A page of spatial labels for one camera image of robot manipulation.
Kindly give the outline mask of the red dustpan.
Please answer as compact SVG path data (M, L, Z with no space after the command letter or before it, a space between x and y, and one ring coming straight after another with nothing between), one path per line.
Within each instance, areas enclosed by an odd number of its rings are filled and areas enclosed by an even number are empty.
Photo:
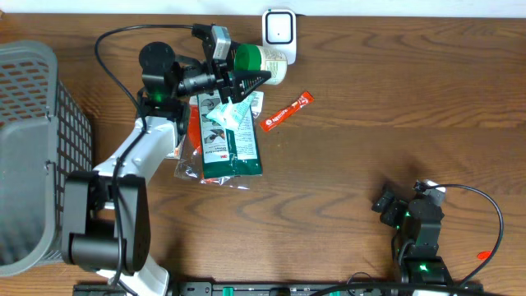
M259 116L264 101L264 94L262 92L260 93L261 97L254 99L251 103L251 111L254 121ZM187 134L182 140L183 145L181 157L178 160L178 165L175 169L174 175L181 179L196 180L202 184L224 185L240 189L248 189L248 179L253 176L237 176L217 179L205 179L203 177L201 130L196 97L197 96L193 96L190 98L190 121Z

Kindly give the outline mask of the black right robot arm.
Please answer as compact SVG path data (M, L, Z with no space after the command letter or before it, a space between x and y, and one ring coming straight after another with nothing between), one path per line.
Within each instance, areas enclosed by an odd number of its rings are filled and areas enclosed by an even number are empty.
M437 255L441 221L441 203L445 189L416 190L411 201L384 186L371 209L380 221L396 230L391 239L394 277L405 284L451 285L453 280L443 259Z

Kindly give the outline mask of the red snack stick packet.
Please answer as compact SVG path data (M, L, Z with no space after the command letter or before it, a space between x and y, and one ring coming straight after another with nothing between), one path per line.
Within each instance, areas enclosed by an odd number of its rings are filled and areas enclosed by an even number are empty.
M309 105L314 100L314 97L308 92L304 91L295 101L293 101L288 107L281 109L277 113L273 114L269 118L260 122L260 127L264 132L269 132L273 128L280 125L287 118L291 117L297 111L303 107Z

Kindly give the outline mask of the mint green wipes pack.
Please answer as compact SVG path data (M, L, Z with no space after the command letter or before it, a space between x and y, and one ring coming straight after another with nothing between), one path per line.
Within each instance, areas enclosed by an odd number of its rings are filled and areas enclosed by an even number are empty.
M205 117L221 127L237 131L243 121L251 117L251 103L254 95L249 95L240 103L220 103L214 107Z

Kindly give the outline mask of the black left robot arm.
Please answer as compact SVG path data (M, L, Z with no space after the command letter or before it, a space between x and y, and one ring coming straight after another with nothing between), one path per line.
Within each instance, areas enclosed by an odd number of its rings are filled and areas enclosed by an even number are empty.
M205 61L177 55L162 42L140 52L144 88L139 117L115 153L65 182L61 253L68 264L105 274L109 282L78 284L75 295L165 295L170 274L150 256L146 187L187 131L186 97L218 94L240 104L272 78L262 48L231 41L204 45Z

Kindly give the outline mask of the green grip gloves package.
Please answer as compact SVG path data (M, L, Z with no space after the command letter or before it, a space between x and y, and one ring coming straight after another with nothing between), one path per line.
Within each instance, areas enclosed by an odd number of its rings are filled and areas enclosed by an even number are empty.
M261 97L253 92L254 99ZM221 102L217 92L196 97L201 130L203 177L217 179L262 174L254 118L245 119L237 131L221 127L205 116Z

